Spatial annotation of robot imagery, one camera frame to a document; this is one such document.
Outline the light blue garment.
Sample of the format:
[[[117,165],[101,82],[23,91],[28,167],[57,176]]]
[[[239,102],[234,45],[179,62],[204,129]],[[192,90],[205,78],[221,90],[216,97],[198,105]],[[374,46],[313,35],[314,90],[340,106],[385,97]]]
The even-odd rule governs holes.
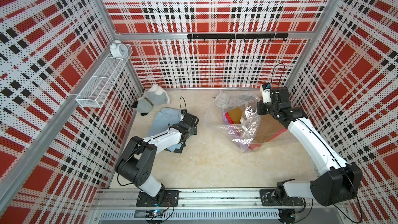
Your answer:
[[[184,130],[178,126],[182,120],[181,110],[164,107],[155,117],[152,125],[144,138],[145,142],[155,144],[158,147],[157,153],[163,148],[181,144]]]

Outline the clear plastic vacuum bag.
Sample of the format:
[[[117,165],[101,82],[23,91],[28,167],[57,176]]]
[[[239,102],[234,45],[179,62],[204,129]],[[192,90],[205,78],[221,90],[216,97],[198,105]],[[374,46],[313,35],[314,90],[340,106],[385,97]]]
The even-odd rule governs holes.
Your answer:
[[[293,134],[273,117],[257,114],[257,103],[261,99],[258,94],[243,91],[219,93],[221,92],[231,97],[231,107],[225,110],[217,108],[214,97],[207,110],[204,125],[222,134],[240,151],[252,152],[260,148],[298,143]],[[242,125],[250,127],[250,131],[245,132]]]

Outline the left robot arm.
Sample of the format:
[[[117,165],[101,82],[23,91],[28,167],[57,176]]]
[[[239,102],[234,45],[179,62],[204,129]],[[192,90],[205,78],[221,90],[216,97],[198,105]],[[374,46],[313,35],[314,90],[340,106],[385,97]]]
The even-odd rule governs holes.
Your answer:
[[[155,157],[164,150],[182,153],[187,139],[197,134],[198,123],[197,116],[185,113],[180,122],[159,134],[147,138],[132,137],[116,164],[117,177],[128,180],[128,185],[133,184],[149,198],[163,200],[165,186],[151,174]]]

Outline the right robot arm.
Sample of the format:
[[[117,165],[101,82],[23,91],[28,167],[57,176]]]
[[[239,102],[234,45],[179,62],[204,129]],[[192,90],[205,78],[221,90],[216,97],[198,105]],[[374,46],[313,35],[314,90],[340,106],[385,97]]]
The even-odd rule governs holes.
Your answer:
[[[286,87],[261,86],[262,100],[257,103],[259,115],[271,115],[302,144],[313,163],[317,179],[296,181],[289,179],[277,183],[275,198],[279,203],[304,198],[330,206],[357,197],[362,171],[349,164],[324,140],[304,110],[292,107]]]

